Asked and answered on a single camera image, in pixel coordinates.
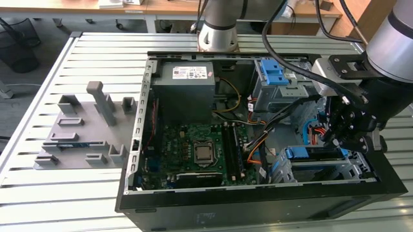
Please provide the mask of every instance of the wastebasket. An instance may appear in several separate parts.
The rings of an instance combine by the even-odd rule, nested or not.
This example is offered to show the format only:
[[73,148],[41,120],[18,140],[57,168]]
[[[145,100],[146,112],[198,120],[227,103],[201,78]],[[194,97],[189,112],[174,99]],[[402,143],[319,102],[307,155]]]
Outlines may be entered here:
[[13,36],[17,32],[18,35],[21,35],[21,33],[23,34],[21,42],[25,46],[37,47],[41,44],[41,38],[38,36],[34,24],[29,18],[0,18],[0,25]]
[[33,49],[22,44],[23,33],[0,32],[0,59],[17,73],[27,73],[39,66]]

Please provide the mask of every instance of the metal bracket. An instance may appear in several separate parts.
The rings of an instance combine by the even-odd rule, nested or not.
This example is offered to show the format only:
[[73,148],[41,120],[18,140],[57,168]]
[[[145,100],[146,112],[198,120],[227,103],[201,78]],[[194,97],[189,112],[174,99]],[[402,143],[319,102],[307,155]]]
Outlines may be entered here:
[[345,80],[386,78],[386,76],[372,68],[367,57],[366,53],[358,55],[332,55],[329,57],[329,62],[337,76]]

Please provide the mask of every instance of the cable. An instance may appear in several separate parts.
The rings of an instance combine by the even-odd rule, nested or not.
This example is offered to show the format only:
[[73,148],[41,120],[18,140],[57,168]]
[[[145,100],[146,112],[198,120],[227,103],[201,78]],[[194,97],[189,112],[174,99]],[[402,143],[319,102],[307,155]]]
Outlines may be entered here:
[[289,34],[293,32],[293,30],[295,30],[295,28],[296,28],[296,23],[297,23],[296,11],[295,11],[295,9],[293,9],[293,7],[292,7],[291,5],[288,5],[288,7],[289,7],[289,8],[292,9],[292,11],[293,11],[293,14],[292,14],[293,20],[292,20],[291,31],[289,31],[285,35],[289,35]]
[[217,113],[217,112],[215,112],[215,114],[216,114],[224,121],[240,122],[240,123],[244,123],[244,124],[247,124],[247,125],[253,125],[253,126],[257,125],[256,123],[244,122],[244,121],[241,121],[241,120],[232,120],[232,119],[229,119],[228,117],[225,117],[223,114],[220,114],[220,113]]
[[149,146],[150,146],[150,143],[153,141],[153,138],[154,138],[154,135],[156,135],[156,109],[157,109],[157,103],[154,101],[154,105],[153,105],[154,109],[153,109],[153,131],[150,133],[150,139],[149,139],[149,142],[148,142],[148,145],[145,146],[145,148],[142,149],[142,151],[146,151]]
[[231,111],[229,113],[235,116],[236,120],[241,120],[241,118],[237,116],[237,114],[233,111]]
[[[251,111],[251,112],[248,113],[248,122],[249,122],[249,123],[259,123],[259,121],[256,121],[256,122],[253,121],[252,115],[253,115],[253,112]],[[261,121],[260,121],[260,124],[264,124],[264,125],[265,125],[265,124],[267,124],[267,121],[263,121],[263,120],[261,120]]]
[[292,104],[289,104],[287,107],[284,107],[273,116],[273,118],[269,120],[268,124],[265,125],[264,130],[272,130],[269,129],[275,123],[279,123],[283,119],[285,119],[289,115],[291,112],[304,103],[307,103],[308,101],[317,101],[321,98],[321,95],[312,95],[308,98],[300,98],[299,100],[296,100]]
[[308,137],[308,128],[312,122],[317,121],[317,119],[311,119],[307,121],[307,123],[303,126],[303,140],[304,145],[309,145],[309,137]]
[[267,148],[267,150],[271,152],[271,154],[272,154],[273,156],[277,156],[277,155],[276,155],[276,152],[273,153],[272,150],[271,150],[271,148],[269,148],[267,145],[265,145],[265,148]]
[[236,88],[236,86],[229,82],[229,80],[227,80],[227,79],[223,78],[223,77],[220,77],[220,79],[224,80],[224,81],[233,87],[233,89],[236,90],[237,95],[239,95],[237,105],[236,105],[233,108],[227,109],[227,110],[213,110],[213,112],[223,112],[223,113],[224,113],[224,112],[231,112],[231,111],[233,111],[233,110],[236,110],[236,109],[239,108],[239,106],[240,106],[240,104],[241,104],[241,94],[240,94],[240,91],[239,91],[239,89]]
[[193,33],[197,33],[198,24],[200,24],[200,20],[201,20],[201,18],[202,18],[202,14],[205,13],[205,10],[206,10],[208,1],[209,1],[209,0],[205,0],[205,4],[202,5],[202,9],[201,9],[201,11],[200,11],[200,6],[201,6],[201,0],[200,0],[197,22],[196,22],[196,23],[193,24],[193,26],[192,26],[192,31],[193,31]]
[[315,131],[317,131],[321,135],[325,134],[325,132],[321,129],[315,129]]
[[325,84],[327,86],[329,86],[336,93],[343,97],[345,96],[348,98],[348,100],[351,101],[351,103],[360,109],[364,110],[366,106],[364,106],[364,100],[360,96],[358,96],[351,90],[348,90],[343,85],[337,84],[335,81],[332,81],[331,79],[325,78],[324,76],[303,69],[301,67],[296,66],[295,64],[289,63],[275,51],[269,39],[268,39],[268,32],[272,26],[272,22],[275,21],[279,12],[283,8],[283,5],[279,7],[277,11],[275,12],[272,18],[269,19],[269,21],[265,24],[264,27],[264,32],[263,32],[263,39],[264,39],[264,46],[269,51],[269,54],[272,55],[272,57],[275,58],[275,60],[288,69],[291,69],[292,71],[295,71],[296,73],[304,75],[305,77],[311,78],[312,80]]
[[325,34],[327,37],[329,37],[333,40],[355,42],[355,43],[363,43],[363,41],[360,39],[339,37],[339,36],[332,35],[328,32],[328,30],[327,30],[327,28],[324,26],[323,18],[321,18],[320,0],[316,0],[316,12],[317,12],[317,19],[319,19],[319,23],[320,23],[320,29],[321,29],[321,31],[323,31],[323,33]]
[[269,137],[269,136],[267,136],[267,137],[261,140],[261,142],[257,144],[257,146],[256,146],[255,149],[252,150],[251,155],[249,155],[249,157],[248,157],[248,159],[247,159],[247,162],[248,162],[248,163],[257,163],[257,164],[261,164],[261,161],[252,160],[252,158],[253,158],[253,154],[255,154],[257,148],[259,148],[260,145],[265,142],[265,140],[267,140],[268,137]]
[[9,84],[6,86],[42,86],[39,84]]
[[352,12],[349,10],[349,7],[348,7],[348,4],[347,4],[345,0],[340,0],[340,3],[341,3],[343,10],[344,10],[344,12],[345,12],[345,14],[347,14],[352,24],[354,24],[355,30],[358,32],[358,35],[360,36],[362,41],[364,42],[364,44],[368,45],[370,42],[368,42],[367,37],[364,36],[364,34],[363,34],[363,32],[362,32],[362,30],[359,28],[358,21],[356,21],[354,15],[352,15]]

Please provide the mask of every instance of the warning label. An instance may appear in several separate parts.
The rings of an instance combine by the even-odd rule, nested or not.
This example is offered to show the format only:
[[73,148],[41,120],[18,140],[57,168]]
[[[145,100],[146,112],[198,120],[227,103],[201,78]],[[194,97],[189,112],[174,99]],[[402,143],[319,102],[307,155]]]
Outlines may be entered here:
[[206,67],[176,67],[173,79],[208,79]]

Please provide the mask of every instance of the aluminum profile table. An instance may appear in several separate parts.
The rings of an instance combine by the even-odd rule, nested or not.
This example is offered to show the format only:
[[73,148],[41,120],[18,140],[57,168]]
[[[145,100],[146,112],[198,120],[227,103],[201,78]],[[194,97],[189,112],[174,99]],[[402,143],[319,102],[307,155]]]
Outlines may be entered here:
[[[272,36],[279,52],[355,54],[358,48],[320,37]],[[265,52],[261,36],[241,35],[243,52]],[[114,101],[140,99],[148,51],[197,51],[197,38],[184,34],[84,33],[70,38],[45,84],[0,156],[0,231],[140,231],[114,211],[121,169],[33,169],[50,133],[62,94],[92,101],[90,81],[105,83]],[[344,217],[316,222],[280,223],[223,231],[413,231],[413,118],[410,109],[391,119],[383,135],[387,154],[410,193],[375,203]]]

